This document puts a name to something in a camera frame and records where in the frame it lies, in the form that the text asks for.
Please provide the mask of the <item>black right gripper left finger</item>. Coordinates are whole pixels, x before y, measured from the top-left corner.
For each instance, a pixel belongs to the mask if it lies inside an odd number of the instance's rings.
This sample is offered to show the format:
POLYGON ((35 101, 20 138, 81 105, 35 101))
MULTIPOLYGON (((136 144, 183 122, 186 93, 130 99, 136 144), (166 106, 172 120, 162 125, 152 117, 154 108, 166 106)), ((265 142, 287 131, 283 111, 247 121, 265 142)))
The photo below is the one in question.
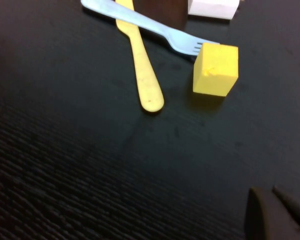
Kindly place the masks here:
POLYGON ((300 240, 300 225, 272 192, 249 189, 244 220, 247 240, 300 240))

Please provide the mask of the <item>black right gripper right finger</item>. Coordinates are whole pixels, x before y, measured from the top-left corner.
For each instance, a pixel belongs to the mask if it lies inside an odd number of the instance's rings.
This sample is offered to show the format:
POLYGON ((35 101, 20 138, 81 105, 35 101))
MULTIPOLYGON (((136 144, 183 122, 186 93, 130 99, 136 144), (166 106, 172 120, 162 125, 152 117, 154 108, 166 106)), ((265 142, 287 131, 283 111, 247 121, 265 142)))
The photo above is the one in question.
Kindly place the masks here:
POLYGON ((272 192, 282 202, 293 219, 300 225, 300 197, 278 186, 273 186, 272 192))

